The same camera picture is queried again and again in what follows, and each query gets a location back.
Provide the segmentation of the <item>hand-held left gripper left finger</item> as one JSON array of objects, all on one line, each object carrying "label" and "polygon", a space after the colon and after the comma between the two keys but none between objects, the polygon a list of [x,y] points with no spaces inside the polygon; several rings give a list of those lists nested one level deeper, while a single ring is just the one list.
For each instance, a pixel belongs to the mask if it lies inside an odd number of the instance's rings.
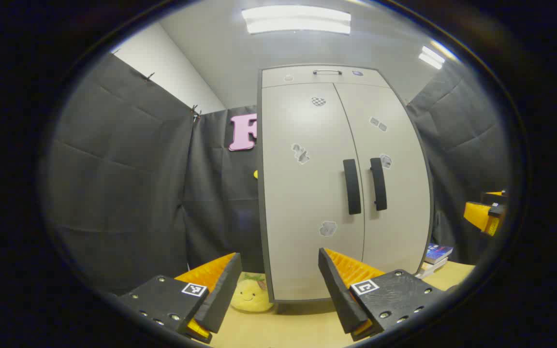
[{"label": "hand-held left gripper left finger", "polygon": [[181,275],[157,275],[118,297],[127,314],[169,335],[208,344],[219,332],[242,271],[237,252]]}]

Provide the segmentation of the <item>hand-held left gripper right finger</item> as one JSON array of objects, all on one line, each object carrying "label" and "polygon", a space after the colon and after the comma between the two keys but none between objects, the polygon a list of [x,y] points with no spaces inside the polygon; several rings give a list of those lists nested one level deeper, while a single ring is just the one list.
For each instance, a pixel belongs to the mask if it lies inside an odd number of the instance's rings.
[{"label": "hand-held left gripper right finger", "polygon": [[354,342],[404,330],[446,295],[405,270],[385,273],[326,247],[319,249],[318,268]]}]

